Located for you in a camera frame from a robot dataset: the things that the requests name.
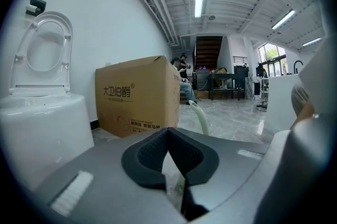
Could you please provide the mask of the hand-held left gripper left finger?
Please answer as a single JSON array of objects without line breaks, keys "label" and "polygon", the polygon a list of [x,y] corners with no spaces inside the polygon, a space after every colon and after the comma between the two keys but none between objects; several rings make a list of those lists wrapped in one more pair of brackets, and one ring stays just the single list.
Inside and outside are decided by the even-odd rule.
[{"label": "hand-held left gripper left finger", "polygon": [[136,184],[122,154],[159,130],[96,145],[49,175],[35,190],[53,223],[185,223],[166,190]]}]

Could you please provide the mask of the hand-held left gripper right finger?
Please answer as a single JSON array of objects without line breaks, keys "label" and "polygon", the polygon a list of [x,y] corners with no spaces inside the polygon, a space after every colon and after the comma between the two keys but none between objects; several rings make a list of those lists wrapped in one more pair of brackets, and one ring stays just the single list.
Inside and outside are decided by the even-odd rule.
[{"label": "hand-held left gripper right finger", "polygon": [[185,179],[181,213],[194,220],[234,194],[267,152],[266,144],[168,129],[168,151]]}]

